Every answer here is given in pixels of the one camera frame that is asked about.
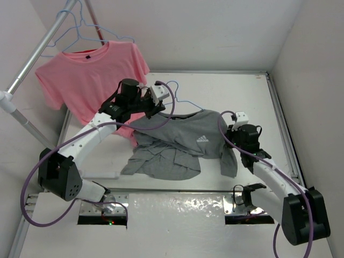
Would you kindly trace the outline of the grey t shirt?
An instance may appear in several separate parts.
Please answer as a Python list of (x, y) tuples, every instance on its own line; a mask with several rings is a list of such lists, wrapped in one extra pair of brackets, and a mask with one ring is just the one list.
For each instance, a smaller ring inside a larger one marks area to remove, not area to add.
[(182, 181), (201, 173), (199, 159), (218, 159), (220, 173), (235, 178), (238, 163), (221, 135), (227, 124), (219, 112), (201, 110), (171, 119), (158, 113), (131, 123), (137, 146), (123, 175), (145, 174), (158, 180)]

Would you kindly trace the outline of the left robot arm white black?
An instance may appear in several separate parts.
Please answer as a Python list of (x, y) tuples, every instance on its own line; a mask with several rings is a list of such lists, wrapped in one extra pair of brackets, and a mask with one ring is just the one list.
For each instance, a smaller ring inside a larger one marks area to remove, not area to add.
[(143, 92), (138, 81), (130, 78), (121, 80), (116, 91), (101, 104), (94, 117), (73, 139), (57, 150), (47, 148), (41, 152), (39, 185), (67, 202), (77, 198), (101, 202), (108, 192), (107, 188), (82, 179), (79, 166), (106, 137), (126, 127), (131, 115), (144, 113), (151, 118), (163, 111), (163, 100), (167, 97), (169, 92), (160, 83)]

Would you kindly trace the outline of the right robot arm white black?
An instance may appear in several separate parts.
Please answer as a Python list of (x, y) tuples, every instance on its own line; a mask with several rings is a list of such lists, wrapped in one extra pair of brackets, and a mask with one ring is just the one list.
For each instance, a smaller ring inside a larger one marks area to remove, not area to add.
[(252, 124), (230, 125), (225, 133), (226, 145), (237, 149), (243, 166), (262, 180), (244, 187), (244, 205), (266, 211), (294, 246), (329, 237), (331, 229), (322, 194), (297, 184), (282, 172), (260, 147), (260, 134)]

